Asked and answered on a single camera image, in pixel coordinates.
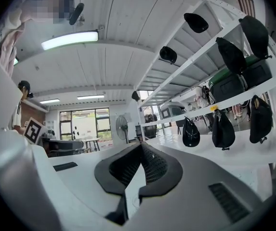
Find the ceiling light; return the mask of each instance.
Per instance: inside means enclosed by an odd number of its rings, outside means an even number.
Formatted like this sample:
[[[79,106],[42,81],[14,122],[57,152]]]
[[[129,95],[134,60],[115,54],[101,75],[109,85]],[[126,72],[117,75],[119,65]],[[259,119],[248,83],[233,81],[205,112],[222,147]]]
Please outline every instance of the ceiling light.
[[[104,95],[95,95],[95,96],[84,96],[84,97],[77,97],[79,100],[80,99],[91,99],[91,98],[104,98]]]
[[[40,101],[40,103],[44,104],[44,103],[55,103],[55,102],[60,102],[59,99],[52,99],[52,100],[46,100],[46,101]]]
[[[97,41],[97,40],[98,40],[97,31],[79,32],[79,33],[72,33],[72,34],[60,36],[57,38],[53,38],[51,40],[41,43],[41,46],[46,51],[63,45],[78,44],[78,43]]]

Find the black panel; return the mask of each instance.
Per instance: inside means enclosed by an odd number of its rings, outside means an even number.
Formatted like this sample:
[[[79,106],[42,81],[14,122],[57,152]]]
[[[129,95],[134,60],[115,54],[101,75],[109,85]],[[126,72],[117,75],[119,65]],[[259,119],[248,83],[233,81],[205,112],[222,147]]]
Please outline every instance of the black panel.
[[[141,164],[145,171],[146,184],[155,182],[163,177],[168,171],[167,161],[164,160],[158,154],[152,152],[147,147],[142,147],[143,156],[141,158]]]
[[[140,155],[136,154],[140,153],[139,148],[140,143],[136,143],[96,165],[95,178],[107,193],[121,196],[124,194],[140,165]]]
[[[66,163],[66,164],[55,165],[55,166],[53,166],[53,168],[57,172],[57,171],[69,169],[69,168],[76,167],[76,166],[78,166],[76,163],[71,162],[71,163]]]
[[[213,184],[209,189],[233,223],[249,214],[249,211],[222,183]]]
[[[127,187],[140,166],[140,158],[141,150],[131,150],[110,165],[110,174]]]
[[[140,201],[144,197],[162,196],[170,192],[181,180],[183,168],[179,161],[146,142],[142,142],[142,166],[146,186],[139,189]]]

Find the standing fan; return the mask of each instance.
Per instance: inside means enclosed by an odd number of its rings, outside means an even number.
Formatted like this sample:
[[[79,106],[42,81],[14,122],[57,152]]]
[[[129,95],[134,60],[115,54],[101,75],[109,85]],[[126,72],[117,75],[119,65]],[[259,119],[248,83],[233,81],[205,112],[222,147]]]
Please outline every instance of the standing fan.
[[[128,124],[127,124],[127,121],[126,121],[126,118],[122,115],[120,115],[118,118],[117,118],[117,133],[118,133],[118,136],[121,140],[126,140],[126,143],[128,144],[128,141],[127,141],[127,134],[128,134]]]

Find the black vent slot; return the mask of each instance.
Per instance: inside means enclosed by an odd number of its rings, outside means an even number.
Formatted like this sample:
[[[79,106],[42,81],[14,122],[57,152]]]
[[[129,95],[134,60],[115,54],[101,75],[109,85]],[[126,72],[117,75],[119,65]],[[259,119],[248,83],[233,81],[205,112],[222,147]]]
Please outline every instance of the black vent slot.
[[[146,147],[143,148],[141,164],[145,171],[146,184],[155,182],[163,177],[168,171],[167,161]]]
[[[249,211],[222,183],[210,185],[209,189],[233,223],[241,220],[249,214]]]
[[[140,166],[140,157],[141,150],[132,150],[110,165],[110,174],[127,187]]]

